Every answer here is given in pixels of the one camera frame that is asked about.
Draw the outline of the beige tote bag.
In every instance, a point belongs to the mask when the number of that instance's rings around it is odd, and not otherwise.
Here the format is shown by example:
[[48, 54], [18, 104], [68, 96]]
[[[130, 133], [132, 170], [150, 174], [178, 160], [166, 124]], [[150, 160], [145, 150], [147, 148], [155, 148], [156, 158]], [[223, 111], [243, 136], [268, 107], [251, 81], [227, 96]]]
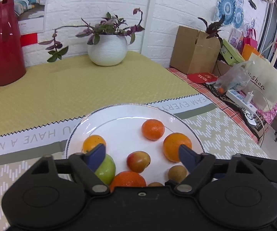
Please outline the beige tote bag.
[[252, 101], [258, 109], [269, 111], [277, 103], [277, 69], [273, 67], [277, 59], [277, 42], [271, 43], [266, 50], [275, 49], [271, 61], [265, 59], [252, 46], [245, 44], [242, 56], [245, 60], [253, 62], [246, 67], [246, 73], [250, 77], [247, 86], [242, 89], [243, 93], [253, 93]]

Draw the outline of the white power strip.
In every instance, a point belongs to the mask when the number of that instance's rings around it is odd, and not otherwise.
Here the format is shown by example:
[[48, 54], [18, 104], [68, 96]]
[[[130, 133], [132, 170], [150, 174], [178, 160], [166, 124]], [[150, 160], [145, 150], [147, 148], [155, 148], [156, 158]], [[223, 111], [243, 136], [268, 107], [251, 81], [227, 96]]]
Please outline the white power strip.
[[241, 109], [247, 110], [252, 115], [256, 113], [257, 108], [251, 103], [244, 102], [244, 96], [242, 96], [239, 92], [235, 90], [228, 90], [225, 94], [229, 99], [231, 99], [234, 103], [236, 103]]

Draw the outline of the dark purple plant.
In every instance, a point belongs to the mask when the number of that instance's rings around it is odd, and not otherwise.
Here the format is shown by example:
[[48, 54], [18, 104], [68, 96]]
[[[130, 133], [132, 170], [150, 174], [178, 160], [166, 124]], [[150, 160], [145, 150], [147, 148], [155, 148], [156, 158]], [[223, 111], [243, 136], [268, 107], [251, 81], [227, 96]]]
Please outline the dark purple plant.
[[221, 27], [225, 21], [225, 15], [222, 15], [219, 21], [215, 21], [211, 24], [208, 24], [207, 21], [201, 17], [198, 17], [199, 20], [203, 21], [206, 26], [205, 33], [208, 34], [207, 39], [210, 38], [218, 38], [220, 42], [221, 48], [223, 47], [223, 39], [220, 37], [219, 32], [221, 31]]

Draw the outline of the clear plastic bag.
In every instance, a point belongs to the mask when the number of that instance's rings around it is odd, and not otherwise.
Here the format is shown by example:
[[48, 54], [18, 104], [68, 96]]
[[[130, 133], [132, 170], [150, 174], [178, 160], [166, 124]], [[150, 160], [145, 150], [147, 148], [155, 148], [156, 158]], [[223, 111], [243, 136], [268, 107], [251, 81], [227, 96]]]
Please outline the clear plastic bag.
[[227, 73], [220, 76], [215, 82], [214, 88], [217, 93], [223, 95], [230, 89], [240, 91], [245, 88], [250, 81], [248, 69], [254, 65], [255, 62], [253, 60], [235, 64]]

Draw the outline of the brown kiwi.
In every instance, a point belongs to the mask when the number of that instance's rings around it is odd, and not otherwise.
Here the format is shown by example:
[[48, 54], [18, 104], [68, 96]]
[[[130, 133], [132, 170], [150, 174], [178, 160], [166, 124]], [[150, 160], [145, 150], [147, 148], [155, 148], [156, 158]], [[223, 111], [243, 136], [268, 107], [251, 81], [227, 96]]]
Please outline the brown kiwi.
[[148, 187], [162, 187], [163, 184], [159, 183], [159, 182], [152, 182], [150, 184], [148, 184]]
[[175, 165], [168, 170], [168, 179], [181, 183], [188, 175], [187, 169], [182, 165]]

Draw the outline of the white plant pot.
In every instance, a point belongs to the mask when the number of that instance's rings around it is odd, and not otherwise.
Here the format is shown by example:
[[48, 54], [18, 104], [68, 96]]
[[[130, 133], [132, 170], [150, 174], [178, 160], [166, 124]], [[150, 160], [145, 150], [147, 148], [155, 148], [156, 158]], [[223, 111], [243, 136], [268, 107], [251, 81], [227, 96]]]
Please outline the white plant pot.
[[122, 62], [127, 54], [127, 40], [125, 36], [100, 35], [99, 43], [88, 45], [89, 58], [98, 66], [115, 66]]

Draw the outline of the white ceramic plate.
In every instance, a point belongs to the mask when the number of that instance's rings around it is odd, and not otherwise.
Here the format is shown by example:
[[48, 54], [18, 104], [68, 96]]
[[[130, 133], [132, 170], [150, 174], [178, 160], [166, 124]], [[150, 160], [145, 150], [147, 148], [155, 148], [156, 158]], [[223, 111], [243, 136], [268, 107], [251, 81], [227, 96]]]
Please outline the white ceramic plate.
[[[148, 119], [157, 119], [165, 126], [163, 137], [157, 141], [148, 140], [141, 133], [141, 126]], [[151, 163], [141, 175], [147, 184], [164, 183], [174, 163], [163, 154], [162, 144], [173, 132], [186, 135], [196, 153], [204, 152], [199, 137], [176, 114], [149, 105], [112, 105], [92, 112], [77, 124], [67, 141], [64, 157], [81, 152], [83, 142], [90, 135], [100, 135], [107, 143], [106, 153], [114, 160], [117, 173], [128, 169], [126, 158], [130, 153], [145, 151], [151, 157]]]

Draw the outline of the orange tangerine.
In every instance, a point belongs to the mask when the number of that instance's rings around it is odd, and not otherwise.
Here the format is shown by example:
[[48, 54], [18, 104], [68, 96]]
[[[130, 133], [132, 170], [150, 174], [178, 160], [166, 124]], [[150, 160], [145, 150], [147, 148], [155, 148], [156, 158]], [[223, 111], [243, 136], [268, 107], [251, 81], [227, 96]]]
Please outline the orange tangerine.
[[113, 178], [110, 184], [110, 191], [114, 191], [115, 187], [146, 187], [146, 181], [136, 172], [123, 171]]
[[141, 132], [148, 140], [156, 141], [165, 133], [165, 126], [159, 120], [148, 119], [142, 124]]

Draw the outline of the purple green trailing plant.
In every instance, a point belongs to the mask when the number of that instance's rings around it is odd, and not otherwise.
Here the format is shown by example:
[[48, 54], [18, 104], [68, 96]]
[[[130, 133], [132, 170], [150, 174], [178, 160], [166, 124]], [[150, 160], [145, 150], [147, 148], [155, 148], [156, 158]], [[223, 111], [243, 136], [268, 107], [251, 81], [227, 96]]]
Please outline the purple green trailing plant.
[[126, 19], [119, 17], [118, 15], [106, 13], [105, 17], [101, 18], [99, 23], [91, 25], [87, 21], [83, 20], [81, 25], [64, 25], [57, 27], [53, 30], [52, 38], [39, 42], [39, 45], [45, 45], [46, 50], [50, 57], [47, 59], [48, 63], [56, 62], [58, 59], [68, 53], [69, 47], [63, 46], [63, 43], [57, 39], [57, 33], [61, 29], [65, 28], [79, 28], [81, 31], [78, 32], [76, 38], [88, 37], [87, 46], [98, 47], [104, 42], [105, 37], [112, 37], [114, 40], [120, 38], [126, 40], [129, 37], [129, 41], [126, 45], [131, 45], [136, 40], [136, 34], [145, 31], [145, 28], [141, 25], [143, 21], [144, 12], [141, 8], [133, 9], [133, 15], [140, 14], [140, 20], [137, 24], [129, 26]]

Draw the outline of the yellow orange citrus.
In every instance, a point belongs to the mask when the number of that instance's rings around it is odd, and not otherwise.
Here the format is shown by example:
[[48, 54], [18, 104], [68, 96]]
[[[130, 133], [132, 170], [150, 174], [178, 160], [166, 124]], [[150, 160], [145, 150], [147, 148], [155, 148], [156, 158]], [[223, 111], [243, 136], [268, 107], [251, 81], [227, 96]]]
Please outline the yellow orange citrus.
[[104, 146], [107, 146], [106, 141], [100, 135], [90, 135], [83, 142], [82, 152], [87, 153], [95, 148], [98, 144], [103, 144]]

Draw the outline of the large orange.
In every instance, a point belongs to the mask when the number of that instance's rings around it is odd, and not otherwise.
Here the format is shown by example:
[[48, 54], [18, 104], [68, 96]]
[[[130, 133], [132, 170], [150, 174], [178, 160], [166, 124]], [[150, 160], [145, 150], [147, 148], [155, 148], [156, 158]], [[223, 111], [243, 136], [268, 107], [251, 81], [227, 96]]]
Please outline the large orange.
[[169, 134], [163, 141], [162, 151], [165, 157], [172, 162], [180, 162], [179, 159], [179, 146], [186, 145], [192, 148], [192, 141], [182, 133]]

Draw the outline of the blue paper fan decoration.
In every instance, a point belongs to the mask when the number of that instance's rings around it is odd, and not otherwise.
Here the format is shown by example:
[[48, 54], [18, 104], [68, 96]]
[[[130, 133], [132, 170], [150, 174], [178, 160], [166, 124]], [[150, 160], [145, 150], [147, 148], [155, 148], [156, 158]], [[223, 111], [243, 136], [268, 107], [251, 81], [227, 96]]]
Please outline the blue paper fan decoration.
[[214, 20], [221, 20], [225, 16], [223, 26], [228, 26], [233, 23], [236, 15], [237, 3], [236, 0], [218, 0], [215, 8]]

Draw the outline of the cardboard box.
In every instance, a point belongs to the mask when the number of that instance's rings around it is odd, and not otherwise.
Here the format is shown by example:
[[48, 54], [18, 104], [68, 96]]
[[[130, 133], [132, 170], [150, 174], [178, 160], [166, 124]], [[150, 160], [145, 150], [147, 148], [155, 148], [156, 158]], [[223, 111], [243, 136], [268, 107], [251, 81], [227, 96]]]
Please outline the cardboard box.
[[217, 37], [197, 29], [179, 26], [170, 59], [170, 67], [184, 74], [212, 73], [220, 42]]

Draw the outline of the tall red thermos jug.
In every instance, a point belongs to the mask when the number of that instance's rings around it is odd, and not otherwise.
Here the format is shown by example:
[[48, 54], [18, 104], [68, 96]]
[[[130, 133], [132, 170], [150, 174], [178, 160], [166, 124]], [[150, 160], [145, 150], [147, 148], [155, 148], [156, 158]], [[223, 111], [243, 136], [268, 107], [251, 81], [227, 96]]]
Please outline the tall red thermos jug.
[[11, 84], [26, 73], [14, 0], [0, 2], [0, 86]]

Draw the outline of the red envelope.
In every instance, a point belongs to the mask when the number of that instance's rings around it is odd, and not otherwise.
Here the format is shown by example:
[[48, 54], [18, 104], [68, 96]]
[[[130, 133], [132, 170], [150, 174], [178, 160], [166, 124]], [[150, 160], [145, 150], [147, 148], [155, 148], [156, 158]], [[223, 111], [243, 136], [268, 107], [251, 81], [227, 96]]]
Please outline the red envelope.
[[194, 74], [188, 74], [187, 78], [196, 84], [205, 84], [209, 82], [216, 82], [218, 80], [218, 77], [215, 76], [212, 73], [194, 73]]

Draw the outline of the green file box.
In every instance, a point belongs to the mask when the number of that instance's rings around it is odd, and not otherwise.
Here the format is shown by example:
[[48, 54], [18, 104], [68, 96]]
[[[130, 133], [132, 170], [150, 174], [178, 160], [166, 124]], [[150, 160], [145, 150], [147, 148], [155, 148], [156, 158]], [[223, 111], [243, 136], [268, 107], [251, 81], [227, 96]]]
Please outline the green file box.
[[226, 39], [223, 39], [223, 46], [220, 49], [220, 53], [223, 56], [225, 62], [230, 66], [245, 62], [245, 59], [242, 57], [239, 51], [234, 48]]

